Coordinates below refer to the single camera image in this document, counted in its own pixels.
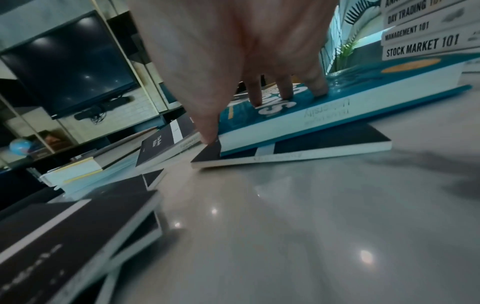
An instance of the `black tv screen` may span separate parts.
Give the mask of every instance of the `black tv screen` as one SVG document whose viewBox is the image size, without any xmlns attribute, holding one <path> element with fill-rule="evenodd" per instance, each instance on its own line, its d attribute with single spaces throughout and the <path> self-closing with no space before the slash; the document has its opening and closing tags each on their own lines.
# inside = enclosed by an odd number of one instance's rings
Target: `black tv screen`
<svg viewBox="0 0 480 304">
<path fill-rule="evenodd" d="M 92 13 L 1 53 L 52 118 L 138 87 L 103 21 Z"/>
</svg>

